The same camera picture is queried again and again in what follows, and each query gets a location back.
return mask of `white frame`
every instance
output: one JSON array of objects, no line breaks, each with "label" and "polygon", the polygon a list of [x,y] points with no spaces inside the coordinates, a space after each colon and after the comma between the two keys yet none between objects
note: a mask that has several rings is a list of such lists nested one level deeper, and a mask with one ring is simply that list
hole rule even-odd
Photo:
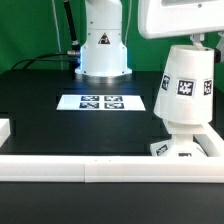
[{"label": "white frame", "polygon": [[[0,124],[3,144],[10,134],[9,120],[0,119]],[[222,140],[210,126],[206,129],[207,137],[195,137],[212,150],[211,156],[220,157],[0,155],[0,181],[224,183],[223,152],[210,139],[218,145]]]}]

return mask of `black square marker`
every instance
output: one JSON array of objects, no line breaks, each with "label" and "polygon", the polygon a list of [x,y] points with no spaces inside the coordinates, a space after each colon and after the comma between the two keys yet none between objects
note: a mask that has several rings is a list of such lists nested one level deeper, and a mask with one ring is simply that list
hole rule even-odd
[{"label": "black square marker", "polygon": [[212,80],[206,80],[204,82],[204,96],[212,94]]},{"label": "black square marker", "polygon": [[178,153],[179,157],[192,157],[191,153],[186,153],[186,152],[182,152],[182,153]]},{"label": "black square marker", "polygon": [[167,75],[164,75],[161,88],[167,91],[169,87],[169,82],[170,82],[170,77]]},{"label": "black square marker", "polygon": [[119,110],[119,109],[124,109],[124,104],[123,103],[105,103],[104,104],[105,109],[114,109],[114,110]]},{"label": "black square marker", "polygon": [[178,80],[177,95],[181,96],[193,96],[195,82]]},{"label": "black square marker", "polygon": [[99,109],[100,108],[100,104],[99,103],[84,103],[84,102],[81,102],[80,103],[80,106],[79,106],[80,109]]},{"label": "black square marker", "polygon": [[156,150],[157,156],[161,156],[164,152],[168,150],[167,145],[162,146],[161,148]]},{"label": "black square marker", "polygon": [[89,102],[92,102],[92,101],[99,101],[100,100],[100,97],[99,96],[82,96],[81,97],[81,101],[89,101]]},{"label": "black square marker", "polygon": [[104,101],[122,102],[123,98],[122,96],[104,96]]}]

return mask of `white cylindrical robot link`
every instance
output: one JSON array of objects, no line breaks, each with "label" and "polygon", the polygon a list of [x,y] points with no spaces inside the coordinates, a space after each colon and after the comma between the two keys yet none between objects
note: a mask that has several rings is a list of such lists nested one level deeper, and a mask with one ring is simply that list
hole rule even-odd
[{"label": "white cylindrical robot link", "polygon": [[81,48],[77,77],[93,82],[118,81],[131,74],[127,48],[121,41],[122,4],[120,0],[85,0],[85,3],[87,40]]},{"label": "white cylindrical robot link", "polygon": [[212,120],[214,50],[172,46],[154,112],[179,124]]}]

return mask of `white plastic enclosure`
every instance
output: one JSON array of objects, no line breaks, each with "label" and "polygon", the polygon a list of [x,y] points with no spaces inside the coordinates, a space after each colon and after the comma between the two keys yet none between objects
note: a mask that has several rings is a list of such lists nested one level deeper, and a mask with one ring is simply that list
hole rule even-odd
[{"label": "white plastic enclosure", "polygon": [[146,39],[224,29],[224,0],[139,0],[138,27]]}]

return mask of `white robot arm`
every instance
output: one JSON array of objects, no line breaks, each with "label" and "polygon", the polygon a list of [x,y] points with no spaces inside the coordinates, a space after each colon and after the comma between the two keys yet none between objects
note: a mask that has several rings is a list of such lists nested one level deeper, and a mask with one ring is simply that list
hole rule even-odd
[{"label": "white robot arm", "polygon": [[221,54],[220,61],[224,61],[224,35],[217,46],[221,53],[201,44],[201,34],[224,30],[223,7],[223,0],[139,0],[142,36],[191,35],[194,43],[171,47],[154,112],[172,138],[152,144],[153,156],[224,156],[224,141],[208,124],[212,120],[214,58]]},{"label": "white robot arm", "polygon": [[85,0],[87,40],[81,47],[78,79],[95,83],[114,83],[131,77],[127,49],[122,37],[120,0]]}]

